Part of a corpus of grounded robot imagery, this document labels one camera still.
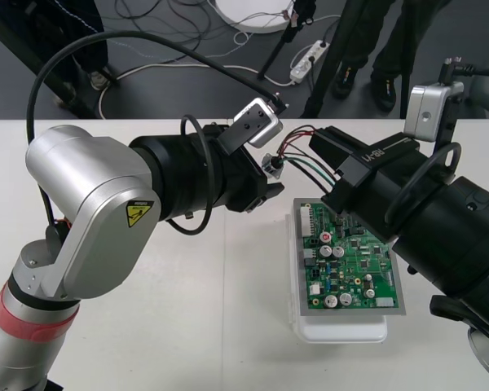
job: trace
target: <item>black shoe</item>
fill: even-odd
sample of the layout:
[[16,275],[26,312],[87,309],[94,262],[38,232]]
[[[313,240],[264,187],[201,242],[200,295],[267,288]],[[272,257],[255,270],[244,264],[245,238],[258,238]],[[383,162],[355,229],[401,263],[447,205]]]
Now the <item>black shoe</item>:
[[357,76],[358,69],[342,66],[335,75],[332,85],[332,95],[337,99],[346,99],[353,90],[353,82]]
[[372,97],[375,104],[383,112],[390,112],[397,102],[397,92],[394,90],[394,79],[372,78]]

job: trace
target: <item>circuit board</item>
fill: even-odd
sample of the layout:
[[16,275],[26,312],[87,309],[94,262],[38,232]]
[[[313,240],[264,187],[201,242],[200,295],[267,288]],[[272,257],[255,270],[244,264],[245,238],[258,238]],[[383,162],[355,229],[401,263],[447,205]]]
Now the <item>circuit board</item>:
[[317,202],[298,206],[307,308],[398,309],[400,286],[395,286],[398,271],[390,246],[352,216],[337,216]]

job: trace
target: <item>gray floor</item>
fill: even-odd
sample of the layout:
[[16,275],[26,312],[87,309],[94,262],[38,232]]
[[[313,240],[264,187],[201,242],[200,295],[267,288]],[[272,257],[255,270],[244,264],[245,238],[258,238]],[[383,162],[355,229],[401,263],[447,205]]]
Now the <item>gray floor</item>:
[[[315,17],[341,13],[345,0],[318,0]],[[103,16],[114,16],[112,0],[96,0]],[[131,0],[134,13],[148,8],[153,0]],[[212,15],[213,26],[223,22],[207,7]],[[180,11],[198,22],[206,23],[204,15],[193,7],[184,7]],[[394,22],[399,16],[400,2],[396,2],[385,19],[377,53],[385,44]],[[156,14],[176,26],[178,29],[192,30],[192,27],[171,14],[166,1],[161,2]],[[277,81],[289,80],[289,62],[304,46],[320,39],[332,20],[326,20],[306,27],[294,42],[286,46],[268,73]],[[127,20],[105,20],[112,29],[133,29]],[[153,19],[141,21],[144,29],[170,31],[161,22]],[[235,30],[226,28],[227,33],[217,39],[203,42],[198,51],[205,55],[221,54],[235,47],[232,37]],[[166,35],[171,39],[181,37]],[[280,33],[255,35],[250,42],[231,55],[219,59],[222,64],[239,64],[260,69],[264,60],[278,42]],[[144,58],[123,46],[109,43],[110,64],[117,71],[124,71],[143,64],[174,57],[175,53],[158,45],[135,40],[119,40],[137,48],[145,55],[156,56],[155,59]],[[412,85],[433,81],[447,56],[460,55],[474,64],[484,64],[489,60],[489,0],[453,0],[434,21],[426,34],[416,57]],[[330,94],[326,96],[320,117],[323,118],[373,118],[385,117],[372,103],[366,85],[371,72],[371,64],[359,72],[356,88],[351,96],[343,102],[335,100]],[[0,43],[0,119],[22,119],[33,74]],[[268,82],[264,85],[273,91],[279,91],[290,109],[284,117],[299,117],[304,108],[309,89],[306,83],[300,86],[279,88]],[[89,86],[80,89],[80,95],[95,104],[98,95]],[[112,88],[104,100],[104,112],[108,118],[178,118],[190,113],[199,118],[229,117],[237,113],[255,93],[233,80],[212,70],[205,69],[163,69],[151,68],[128,77],[121,83],[121,88]],[[397,118],[399,108],[387,117]],[[37,118],[72,118],[65,110],[57,108],[52,101],[52,93],[44,87],[37,102]]]

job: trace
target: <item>red ring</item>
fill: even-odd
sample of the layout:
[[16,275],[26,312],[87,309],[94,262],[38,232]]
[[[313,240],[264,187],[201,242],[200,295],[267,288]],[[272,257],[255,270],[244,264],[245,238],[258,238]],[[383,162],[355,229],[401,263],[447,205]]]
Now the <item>red ring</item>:
[[33,342],[55,340],[67,332],[79,310],[79,308],[76,309],[74,314],[59,323],[38,324],[25,322],[10,313],[3,304],[4,290],[5,286],[0,292],[0,328],[10,336],[21,340],[31,340]]

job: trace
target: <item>warning triangle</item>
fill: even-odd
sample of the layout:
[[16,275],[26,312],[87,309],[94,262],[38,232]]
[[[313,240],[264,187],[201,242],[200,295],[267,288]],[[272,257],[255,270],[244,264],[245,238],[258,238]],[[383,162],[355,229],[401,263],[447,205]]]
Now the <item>warning triangle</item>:
[[127,204],[127,220],[129,228],[132,228],[136,222],[151,209],[154,201],[129,201]]

